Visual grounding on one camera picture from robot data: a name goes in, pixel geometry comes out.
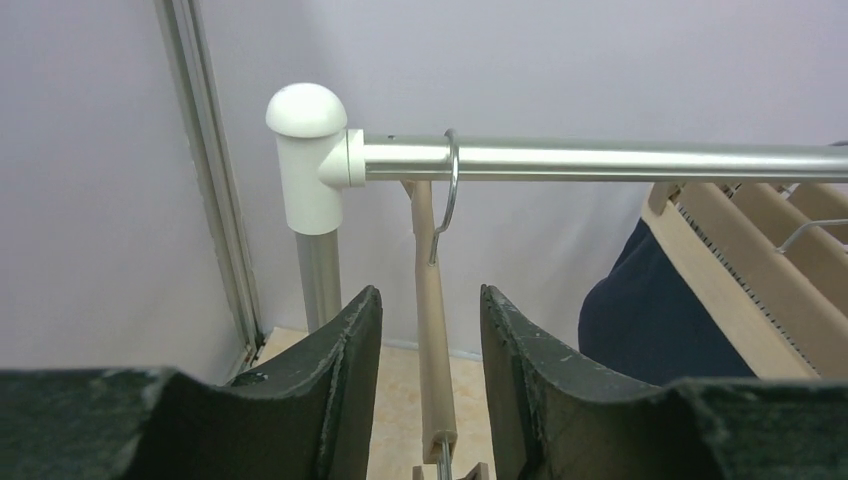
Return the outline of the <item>beige clip hanger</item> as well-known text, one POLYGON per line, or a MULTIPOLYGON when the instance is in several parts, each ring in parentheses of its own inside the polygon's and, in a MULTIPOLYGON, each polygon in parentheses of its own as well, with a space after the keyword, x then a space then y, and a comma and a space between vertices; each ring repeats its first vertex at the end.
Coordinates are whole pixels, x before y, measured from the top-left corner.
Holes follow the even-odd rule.
POLYGON ((449 191, 444 218, 436 225, 432 183, 404 180, 411 201, 415 236, 415 287, 418 362, 422 424, 422 462, 436 467, 439 479, 453 477, 453 454, 458 440, 450 355, 438 263, 440 235, 452 220, 459 183, 459 146, 455 132, 445 132, 446 161, 450 167, 449 191))

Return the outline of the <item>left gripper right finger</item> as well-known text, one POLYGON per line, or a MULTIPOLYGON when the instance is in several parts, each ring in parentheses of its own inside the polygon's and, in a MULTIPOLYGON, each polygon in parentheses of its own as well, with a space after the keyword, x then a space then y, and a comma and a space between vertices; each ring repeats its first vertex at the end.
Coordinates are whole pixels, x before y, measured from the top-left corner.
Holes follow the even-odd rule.
POLYGON ((685 378, 665 386, 607 368, 480 290, 495 473, 500 479, 843 479, 847 385, 685 378))

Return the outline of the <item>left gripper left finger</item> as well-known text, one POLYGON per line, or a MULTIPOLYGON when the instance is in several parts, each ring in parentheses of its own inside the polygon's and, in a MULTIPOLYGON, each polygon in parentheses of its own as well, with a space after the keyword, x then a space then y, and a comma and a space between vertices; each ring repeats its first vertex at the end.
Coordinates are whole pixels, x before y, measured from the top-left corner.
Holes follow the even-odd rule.
POLYGON ((175 368, 5 370, 5 479, 363 479, 382 335, 368 286, 225 386, 175 368))

